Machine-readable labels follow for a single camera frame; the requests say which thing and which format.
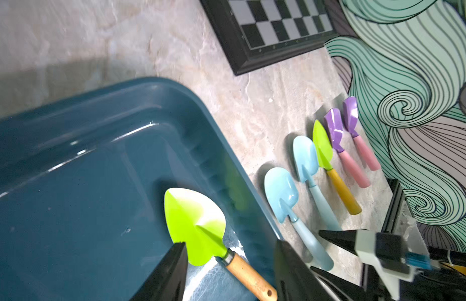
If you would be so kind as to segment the purple shovel pink handle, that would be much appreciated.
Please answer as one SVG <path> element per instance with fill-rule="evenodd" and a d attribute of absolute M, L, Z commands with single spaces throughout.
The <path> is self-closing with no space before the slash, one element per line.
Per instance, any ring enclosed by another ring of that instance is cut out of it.
<path fill-rule="evenodd" d="M 338 153 L 343 167 L 353 177 L 353 179 L 356 181 L 359 187 L 369 187 L 371 183 L 367 178 L 365 172 L 362 170 L 362 168 L 360 168 L 358 163 L 350 156 L 348 151 L 346 151 L 341 146 L 344 131 L 340 110 L 338 108 L 332 108 L 326 113 L 324 118 L 328 126 L 328 132 L 332 148 Z"/>
<path fill-rule="evenodd" d="M 347 131 L 353 138 L 360 157 L 363 159 L 370 170 L 380 170 L 381 165 L 375 156 L 375 153 L 356 130 L 357 126 L 361 124 L 359 122 L 359 111 L 356 97 L 350 96 L 343 102 L 343 119 Z"/>

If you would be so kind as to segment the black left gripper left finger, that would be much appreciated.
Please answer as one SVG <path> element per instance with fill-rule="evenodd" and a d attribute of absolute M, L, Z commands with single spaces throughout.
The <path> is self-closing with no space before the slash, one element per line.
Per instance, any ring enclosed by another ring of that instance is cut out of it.
<path fill-rule="evenodd" d="M 185 243 L 174 243 L 130 300 L 183 300 L 188 268 Z"/>

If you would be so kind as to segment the green shovel wooden handle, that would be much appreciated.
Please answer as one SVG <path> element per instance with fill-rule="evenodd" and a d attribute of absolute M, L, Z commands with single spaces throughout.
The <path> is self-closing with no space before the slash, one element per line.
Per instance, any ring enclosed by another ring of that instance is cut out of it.
<path fill-rule="evenodd" d="M 258 300 L 277 300 L 276 289 L 238 253 L 224 244 L 226 219 L 206 195 L 186 188 L 169 188 L 164 210 L 172 242 L 185 243 L 189 264 L 201 267 L 219 258 L 225 268 Z"/>

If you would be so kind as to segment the light blue shovel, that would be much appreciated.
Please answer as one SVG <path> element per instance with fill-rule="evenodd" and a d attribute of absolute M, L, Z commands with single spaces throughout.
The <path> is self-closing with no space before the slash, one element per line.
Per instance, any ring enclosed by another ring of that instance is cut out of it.
<path fill-rule="evenodd" d="M 293 154 L 299 181 L 308 184 L 309 191 L 327 230 L 341 231 L 342 228 L 337 217 L 313 179 L 313 176 L 319 169 L 318 157 L 313 141 L 303 135 L 295 137 L 293 140 Z"/>
<path fill-rule="evenodd" d="M 293 211 L 294 206 L 298 203 L 299 193 L 289 171 L 279 167 L 269 169 L 264 178 L 264 190 L 278 222 L 283 224 L 285 219 L 289 218 L 317 265 L 323 270 L 332 270 L 334 267 L 333 259 Z"/>

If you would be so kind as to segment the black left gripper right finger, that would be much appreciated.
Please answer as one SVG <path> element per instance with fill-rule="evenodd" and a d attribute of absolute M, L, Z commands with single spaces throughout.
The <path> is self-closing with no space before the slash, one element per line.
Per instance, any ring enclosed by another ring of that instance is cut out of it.
<path fill-rule="evenodd" d="M 331 296 L 291 245 L 277 240 L 274 251 L 278 300 L 331 300 Z"/>

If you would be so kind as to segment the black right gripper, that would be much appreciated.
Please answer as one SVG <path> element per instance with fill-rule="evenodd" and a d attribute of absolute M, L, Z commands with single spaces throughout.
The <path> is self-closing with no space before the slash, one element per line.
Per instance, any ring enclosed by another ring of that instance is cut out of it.
<path fill-rule="evenodd" d="M 466 300 L 466 276 L 412 252 L 400 235 L 321 230 L 319 236 L 373 267 L 393 300 Z"/>

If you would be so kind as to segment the green shovel yellow handle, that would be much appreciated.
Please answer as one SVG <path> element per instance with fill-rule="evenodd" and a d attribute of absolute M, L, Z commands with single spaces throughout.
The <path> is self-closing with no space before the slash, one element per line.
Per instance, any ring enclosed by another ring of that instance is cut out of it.
<path fill-rule="evenodd" d="M 347 187 L 341 176 L 331 165 L 333 158 L 333 148 L 329 142 L 328 134 L 318 119 L 314 121 L 313 143 L 316 148 L 319 166 L 325 169 L 333 186 L 342 200 L 350 215 L 357 215 L 362 212 L 362 208 Z"/>

